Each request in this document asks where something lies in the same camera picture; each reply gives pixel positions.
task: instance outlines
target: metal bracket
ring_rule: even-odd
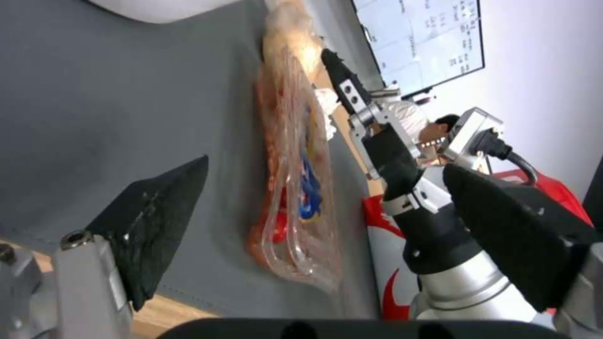
[[[343,81],[339,84],[339,88],[343,91],[344,95],[347,98],[347,101],[350,102],[352,107],[354,108],[355,114],[351,115],[349,118],[350,122],[350,139],[356,147],[356,151],[360,155],[360,158],[364,165],[367,167],[369,178],[376,180],[380,178],[377,169],[374,167],[373,162],[371,161],[367,150],[364,148],[364,144],[362,141],[367,137],[367,129],[368,127],[377,122],[380,125],[390,125],[404,144],[404,146],[410,151],[411,155],[416,158],[421,155],[421,152],[418,150],[415,143],[412,141],[410,135],[404,131],[400,121],[396,119],[395,116],[390,116],[387,113],[384,113],[376,103],[369,103],[368,105],[362,100],[358,90],[354,87],[354,84],[351,80]]]

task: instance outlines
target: white shirt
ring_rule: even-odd
[[[419,106],[410,101],[393,101],[382,105],[384,113],[394,114],[412,140],[418,140],[419,133],[429,123]]]

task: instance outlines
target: screw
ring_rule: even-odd
[[[77,230],[65,235],[61,239],[60,247],[63,251],[67,251],[89,242],[94,242],[92,234],[87,230]]]
[[[9,244],[0,244],[0,262],[12,265],[17,260],[14,255],[14,248]]]

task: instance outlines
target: food package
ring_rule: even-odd
[[[342,265],[324,115],[287,45],[265,55],[256,93],[269,178],[248,249],[275,274],[335,293]]]
[[[323,42],[314,32],[312,19],[298,5],[283,1],[266,18],[264,58],[280,54],[287,46],[313,79],[320,71]]]

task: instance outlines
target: red logo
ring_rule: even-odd
[[[394,281],[396,280],[398,271],[400,271],[399,268],[391,275],[383,292],[383,318],[385,320],[408,320],[410,315],[411,307],[396,304],[394,298]]]

